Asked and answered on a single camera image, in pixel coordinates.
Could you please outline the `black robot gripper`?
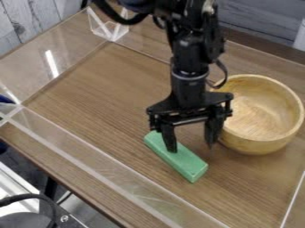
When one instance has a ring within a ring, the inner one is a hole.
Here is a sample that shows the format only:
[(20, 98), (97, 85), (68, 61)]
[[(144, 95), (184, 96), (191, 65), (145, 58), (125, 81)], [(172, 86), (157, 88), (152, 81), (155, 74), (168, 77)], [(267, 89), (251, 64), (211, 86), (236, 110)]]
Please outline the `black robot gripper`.
[(168, 152), (177, 152), (173, 127), (204, 122), (203, 138), (208, 148), (216, 143), (224, 120), (232, 116), (234, 95), (227, 92), (208, 92), (207, 74), (169, 72), (171, 90), (168, 96), (147, 107), (151, 130), (161, 133)]

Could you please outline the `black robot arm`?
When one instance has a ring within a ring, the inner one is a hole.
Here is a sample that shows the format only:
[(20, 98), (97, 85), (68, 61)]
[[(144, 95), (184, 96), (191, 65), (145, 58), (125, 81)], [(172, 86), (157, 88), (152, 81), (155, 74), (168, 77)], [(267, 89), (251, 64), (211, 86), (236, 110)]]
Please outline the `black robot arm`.
[(151, 17), (167, 33), (171, 50), (168, 97), (147, 108), (149, 129), (161, 134), (165, 150), (177, 151), (173, 128), (201, 122), (204, 141), (212, 145), (232, 116), (234, 95), (222, 92), (207, 77), (210, 66), (226, 69), (219, 61), (224, 38), (218, 23), (215, 0), (116, 0), (135, 16), (123, 18), (107, 0), (92, 0), (103, 13), (121, 25)]

